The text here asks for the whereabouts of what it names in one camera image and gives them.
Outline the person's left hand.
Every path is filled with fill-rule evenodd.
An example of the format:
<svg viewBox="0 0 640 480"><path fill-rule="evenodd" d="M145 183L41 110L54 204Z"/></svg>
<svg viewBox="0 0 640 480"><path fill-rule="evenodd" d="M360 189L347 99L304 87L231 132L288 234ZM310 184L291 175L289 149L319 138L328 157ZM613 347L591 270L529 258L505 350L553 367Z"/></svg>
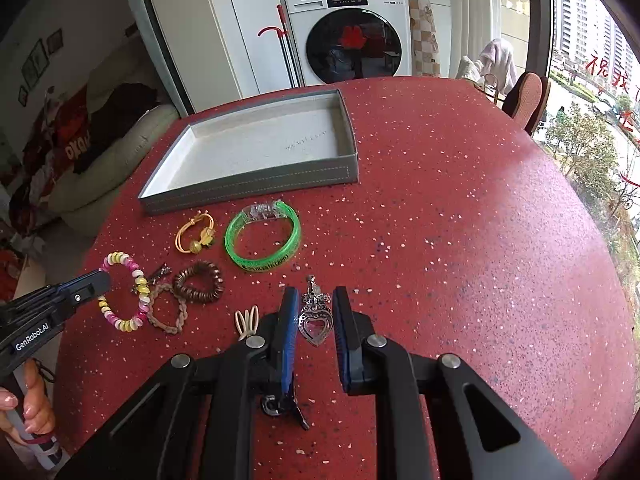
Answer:
<svg viewBox="0 0 640 480"><path fill-rule="evenodd" d="M26 431L29 434L48 434L55 430L55 414L52 404L44 392L44 382L40 376L34 359L29 359L24 366L24 382L26 393L24 397L24 417ZM17 397L12 392L1 389L1 430L14 442L25 445L18 430L6 417L6 412L15 410Z"/></svg>

